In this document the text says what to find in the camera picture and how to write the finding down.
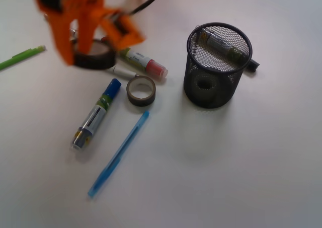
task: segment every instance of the pen cap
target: pen cap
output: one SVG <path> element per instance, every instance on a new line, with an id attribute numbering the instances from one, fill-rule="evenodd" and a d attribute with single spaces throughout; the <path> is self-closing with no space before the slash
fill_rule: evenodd
<path id="1" fill-rule="evenodd" d="M 113 100 L 120 87 L 121 83 L 117 79 L 112 79 L 109 86 L 107 86 L 106 90 L 104 91 L 103 95 L 106 95 Z"/>
<path id="2" fill-rule="evenodd" d="M 161 79 L 164 79 L 168 74 L 166 67 L 154 61 L 153 59 L 147 63 L 146 72 Z"/>

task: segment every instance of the marker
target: marker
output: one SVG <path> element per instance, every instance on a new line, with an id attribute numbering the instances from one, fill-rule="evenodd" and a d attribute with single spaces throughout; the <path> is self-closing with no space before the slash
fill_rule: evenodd
<path id="1" fill-rule="evenodd" d="M 41 53 L 46 50 L 46 47 L 44 45 L 38 46 L 37 48 L 28 49 L 26 51 L 23 51 L 15 56 L 13 56 L 11 59 L 8 59 L 5 62 L 0 63 L 0 70 L 3 70 L 11 65 L 14 65 L 16 63 L 19 63 L 27 58 L 30 58 L 38 53 Z"/>
<path id="2" fill-rule="evenodd" d="M 142 125 L 145 123 L 147 118 L 149 117 L 149 112 L 145 111 L 137 124 L 134 126 L 134 128 L 131 130 L 130 134 L 126 137 L 122 145 L 119 147 L 119 149 L 116 151 L 112 159 L 109 161 L 107 166 L 103 169 L 103 171 L 100 173 L 98 178 L 96 179 L 93 186 L 88 191 L 88 195 L 90 197 L 93 197 L 97 191 L 100 189 L 100 187 L 104 184 L 104 182 L 109 178 L 113 170 L 116 168 L 116 166 L 119 164 L 119 162 L 122 159 L 123 154 L 125 153 L 126 149 L 129 147 L 129 144 L 132 142 L 136 134 L 138 133 L 139 129 L 142 127 Z"/>
<path id="3" fill-rule="evenodd" d="M 120 87 L 121 83 L 117 79 L 112 79 L 86 120 L 76 132 L 71 146 L 73 149 L 81 150 L 89 144 Z"/>
<path id="4" fill-rule="evenodd" d="M 248 59 L 248 57 L 245 56 L 244 53 L 242 53 L 240 50 L 232 46 L 228 41 L 223 39 L 214 31 L 202 29 L 200 37 L 201 37 L 201 40 L 203 40 L 206 45 L 209 45 L 216 51 L 225 55 L 232 62 L 243 65 Z M 250 71 L 255 72 L 259 65 L 260 64 L 257 63 L 255 60 L 251 59 L 247 68 Z"/>
<path id="5" fill-rule="evenodd" d="M 120 68 L 119 66 L 114 66 L 112 68 L 107 69 L 108 72 L 114 73 L 116 75 L 119 75 L 121 77 L 127 78 L 129 80 L 133 79 L 134 77 L 139 76 L 137 73 L 134 73 L 132 71 L 129 71 L 124 68 Z"/>

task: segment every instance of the mesh cup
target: mesh cup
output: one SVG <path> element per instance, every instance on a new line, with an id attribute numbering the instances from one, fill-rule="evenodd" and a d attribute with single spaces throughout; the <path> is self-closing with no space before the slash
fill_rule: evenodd
<path id="1" fill-rule="evenodd" d="M 197 27 L 187 42 L 184 90 L 203 108 L 217 108 L 234 95 L 252 59 L 252 45 L 238 28 L 225 23 Z"/>

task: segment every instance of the tape roll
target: tape roll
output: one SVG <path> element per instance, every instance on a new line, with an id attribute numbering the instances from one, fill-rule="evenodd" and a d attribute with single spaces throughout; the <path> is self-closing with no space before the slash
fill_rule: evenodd
<path id="1" fill-rule="evenodd" d="M 133 88 L 138 85 L 146 85 L 149 86 L 152 90 L 151 95 L 146 98 L 137 98 L 132 94 Z M 155 83 L 149 77 L 146 76 L 138 76 L 130 80 L 130 82 L 126 86 L 127 97 L 129 101 L 134 106 L 148 106 L 153 103 L 155 100 Z"/>
<path id="2" fill-rule="evenodd" d="M 92 48 L 88 54 L 77 51 L 77 39 L 73 39 L 74 65 L 87 68 L 103 70 L 111 68 L 116 63 L 116 52 L 106 43 L 94 39 Z"/>

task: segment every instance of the white surface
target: white surface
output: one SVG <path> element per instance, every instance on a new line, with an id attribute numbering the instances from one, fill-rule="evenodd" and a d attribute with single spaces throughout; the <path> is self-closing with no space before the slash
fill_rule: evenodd
<path id="1" fill-rule="evenodd" d="M 122 80 L 74 157 L 69 143 L 113 76 L 66 67 L 33 0 L 0 0 L 0 60 L 48 49 L 0 72 L 0 227 L 321 227 L 321 9 L 321 0 L 157 0 L 137 15 L 147 40 L 135 49 L 166 66 L 168 80 L 89 201 L 144 108 L 129 104 Z M 244 31 L 261 64 L 213 111 L 183 93 L 187 38 L 207 22 Z"/>

